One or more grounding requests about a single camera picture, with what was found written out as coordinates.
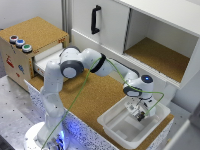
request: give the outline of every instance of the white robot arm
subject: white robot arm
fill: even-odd
[[[45,143],[45,140],[50,133],[52,133],[65,113],[58,94],[63,87],[63,77],[74,78],[78,76],[84,71],[84,68],[90,69],[97,59],[99,60],[93,66],[91,70],[92,73],[103,77],[110,74],[112,71],[117,71],[116,68],[118,68],[125,81],[130,86],[137,89],[134,90],[127,84],[124,84],[123,91],[127,96],[138,97],[141,103],[146,107],[146,110],[149,110],[157,102],[151,93],[141,92],[151,92],[153,90],[153,79],[150,76],[143,75],[139,77],[139,73],[136,70],[130,69],[113,59],[106,59],[105,55],[95,50],[88,48],[80,52],[78,48],[70,46],[60,54],[60,60],[49,61],[45,69],[44,86],[40,91],[46,109],[45,124],[36,137],[36,141],[38,141],[37,144],[40,147]],[[141,121],[145,117],[144,112],[142,112],[138,106],[130,105],[126,108],[133,116],[137,117],[138,121]],[[149,116],[153,116],[154,114],[155,107],[151,109]],[[50,141],[48,141],[48,143],[51,143],[52,139],[55,141],[55,139],[60,137],[62,130],[63,127],[62,124],[60,124],[49,138]]]

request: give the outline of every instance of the cabinet shelf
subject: cabinet shelf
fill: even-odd
[[[190,60],[149,38],[144,38],[125,53],[178,82],[181,82]]]

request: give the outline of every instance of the black handle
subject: black handle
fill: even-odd
[[[96,5],[96,8],[92,10],[92,24],[91,24],[91,31],[92,34],[98,33],[100,30],[96,28],[96,12],[101,10],[101,7]]]

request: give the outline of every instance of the cork board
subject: cork board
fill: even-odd
[[[64,83],[63,89],[60,92],[60,98],[65,108],[69,108],[70,104],[74,100],[85,80],[86,74],[87,71],[85,70],[77,78],[68,79]],[[32,84],[37,90],[40,90],[44,84],[43,77],[36,76],[31,79],[29,83]],[[109,76],[99,77],[95,74],[90,74],[85,88],[72,107],[71,112],[112,144],[117,146],[120,150],[125,150],[109,138],[105,134],[103,127],[97,122],[97,118],[100,115],[125,96],[122,87],[121,83]],[[136,150],[145,150],[172,119],[173,115],[170,114]]]
[[[181,82],[190,60],[149,38],[143,39],[125,53],[178,82]]]
[[[32,18],[0,31],[0,37],[8,43],[9,38],[12,35],[17,35],[19,39],[25,40],[26,44],[30,44],[35,55],[38,54],[39,49],[46,47],[55,41],[56,44],[59,40],[60,42],[64,42],[65,40],[68,41],[68,39],[64,39],[64,37],[69,38],[66,32],[40,17]]]

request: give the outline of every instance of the green cable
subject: green cable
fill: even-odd
[[[69,111],[71,110],[72,106],[73,106],[74,103],[76,102],[77,98],[78,98],[79,95],[81,94],[81,92],[82,92],[82,90],[83,90],[83,88],[84,88],[84,86],[85,86],[85,84],[86,84],[86,82],[87,82],[87,79],[88,79],[89,74],[90,74],[90,70],[93,68],[93,66],[96,64],[96,62],[97,62],[98,60],[100,60],[100,59],[101,59],[101,58],[97,59],[97,60],[92,64],[92,66],[90,67],[90,69],[89,69],[89,71],[88,71],[88,73],[87,73],[87,75],[86,75],[85,81],[84,81],[83,85],[81,86],[81,89],[79,90],[79,92],[78,92],[78,94],[76,95],[75,99],[73,100],[73,102],[72,102],[71,105],[69,106],[69,109],[67,110],[67,112],[65,113],[65,115],[63,116],[63,118],[60,120],[60,122],[56,125],[56,127],[53,129],[53,131],[51,132],[51,134],[50,134],[50,135],[48,136],[48,138],[46,139],[46,141],[45,141],[45,143],[43,144],[41,150],[45,147],[47,141],[49,140],[49,138],[51,137],[51,135],[53,134],[53,132],[54,132],[54,131],[56,130],[56,128],[61,124],[61,122],[65,119],[65,117],[67,116],[67,114],[68,114]],[[130,86],[130,85],[124,80],[122,74],[119,72],[119,70],[117,69],[117,67],[116,67],[110,60],[108,60],[108,59],[106,59],[106,60],[117,70],[117,73],[120,75],[121,79],[122,79],[130,88],[132,88],[133,90],[138,91],[138,92],[142,92],[142,93],[158,93],[158,94],[162,94],[162,97],[161,97],[161,98],[160,98],[160,99],[145,113],[145,115],[148,115],[148,113],[151,111],[151,109],[152,109],[153,107],[155,107],[155,106],[161,101],[161,99],[164,97],[164,93],[162,93],[162,92],[147,92],[147,91],[141,91],[141,90],[138,90],[138,89],[136,89],[136,88]]]
[[[130,85],[124,80],[122,74],[119,72],[119,70],[117,69],[117,67],[116,67],[110,60],[108,60],[108,59],[106,59],[106,60],[117,70],[117,73],[119,74],[119,76],[121,77],[121,79],[122,79],[130,88],[132,88],[133,90],[138,91],[138,92],[142,92],[142,93],[152,93],[152,94],[153,94],[153,93],[157,93],[157,94],[162,94],[161,98],[160,98],[160,99],[145,113],[145,116],[147,116],[147,115],[149,114],[149,112],[151,111],[151,109],[152,109],[153,107],[155,107],[155,106],[161,101],[161,99],[164,97],[164,93],[162,93],[162,92],[147,92],[147,91],[142,91],[142,90],[138,90],[138,89],[136,89],[136,88],[130,86]]]
[[[87,73],[87,76],[85,78],[85,81],[83,83],[83,85],[81,86],[81,89],[79,90],[78,94],[76,95],[75,99],[73,100],[73,102],[71,103],[71,105],[69,106],[69,109],[67,110],[67,112],[65,113],[65,115],[63,116],[63,118],[60,120],[60,122],[56,125],[56,127],[53,129],[53,131],[51,132],[51,134],[48,136],[48,138],[46,139],[45,143],[43,144],[41,150],[45,147],[45,145],[47,144],[47,141],[49,140],[49,138],[51,137],[51,135],[53,134],[53,132],[56,130],[56,128],[61,124],[61,122],[65,119],[65,117],[67,116],[67,114],[69,113],[70,109],[72,108],[72,106],[74,105],[74,103],[76,102],[77,98],[79,97],[79,95],[81,94],[85,84],[86,84],[86,81],[89,77],[89,74],[90,74],[90,70],[93,68],[93,66],[96,64],[96,62],[99,60],[97,59],[93,64],[92,66],[90,67],[88,73]]]

